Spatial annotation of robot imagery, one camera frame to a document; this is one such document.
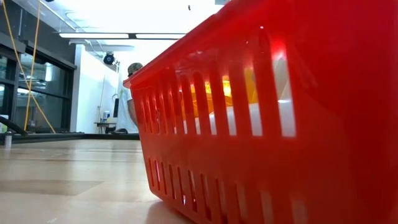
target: table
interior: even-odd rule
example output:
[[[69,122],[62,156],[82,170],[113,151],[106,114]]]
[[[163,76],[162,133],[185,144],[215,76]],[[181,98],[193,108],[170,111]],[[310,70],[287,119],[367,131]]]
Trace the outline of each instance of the table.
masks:
[[[116,123],[109,123],[109,122],[94,122],[97,127],[99,127],[98,134],[104,134],[105,128],[108,128],[110,125],[116,125]]]

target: ceiling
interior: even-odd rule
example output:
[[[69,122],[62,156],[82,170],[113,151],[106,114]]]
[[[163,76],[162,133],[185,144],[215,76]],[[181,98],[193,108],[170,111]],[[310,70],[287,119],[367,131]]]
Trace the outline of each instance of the ceiling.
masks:
[[[13,1],[37,14],[39,0]],[[40,16],[59,32],[187,33],[216,13],[223,1],[226,0],[42,1]]]
[[[40,0],[13,0],[37,15]],[[40,19],[57,32],[187,33],[218,12],[229,0],[54,0],[42,2]],[[102,59],[113,51],[117,59],[147,63],[175,40],[80,41]]]

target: ceiling light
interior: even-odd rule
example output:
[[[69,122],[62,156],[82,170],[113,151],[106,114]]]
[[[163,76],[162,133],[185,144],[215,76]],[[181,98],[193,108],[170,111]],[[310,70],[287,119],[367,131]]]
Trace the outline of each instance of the ceiling light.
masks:
[[[113,34],[113,33],[60,33],[63,38],[69,39],[128,39],[129,34]]]
[[[136,34],[137,39],[178,40],[185,34]]]

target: white wall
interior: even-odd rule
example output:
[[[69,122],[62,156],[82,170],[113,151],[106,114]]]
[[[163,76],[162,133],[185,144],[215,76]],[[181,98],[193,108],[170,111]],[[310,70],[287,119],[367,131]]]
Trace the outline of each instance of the white wall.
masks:
[[[175,43],[175,40],[134,40],[133,52],[115,52],[115,57],[120,61],[119,90],[122,87],[123,80],[127,79],[127,68],[130,64],[140,62],[146,65],[173,43]]]
[[[98,133],[94,122],[100,121],[103,111],[113,116],[119,75],[89,54],[84,45],[76,46],[75,65],[78,69],[73,78],[71,131]]]

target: cap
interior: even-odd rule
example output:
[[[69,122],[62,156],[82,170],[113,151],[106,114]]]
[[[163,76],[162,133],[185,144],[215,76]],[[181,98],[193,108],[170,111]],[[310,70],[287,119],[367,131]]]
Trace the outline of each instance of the cap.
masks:
[[[142,64],[141,63],[132,63],[129,68],[127,69],[127,72],[129,75],[132,75],[133,73],[135,73],[136,71],[140,70],[142,68]]]

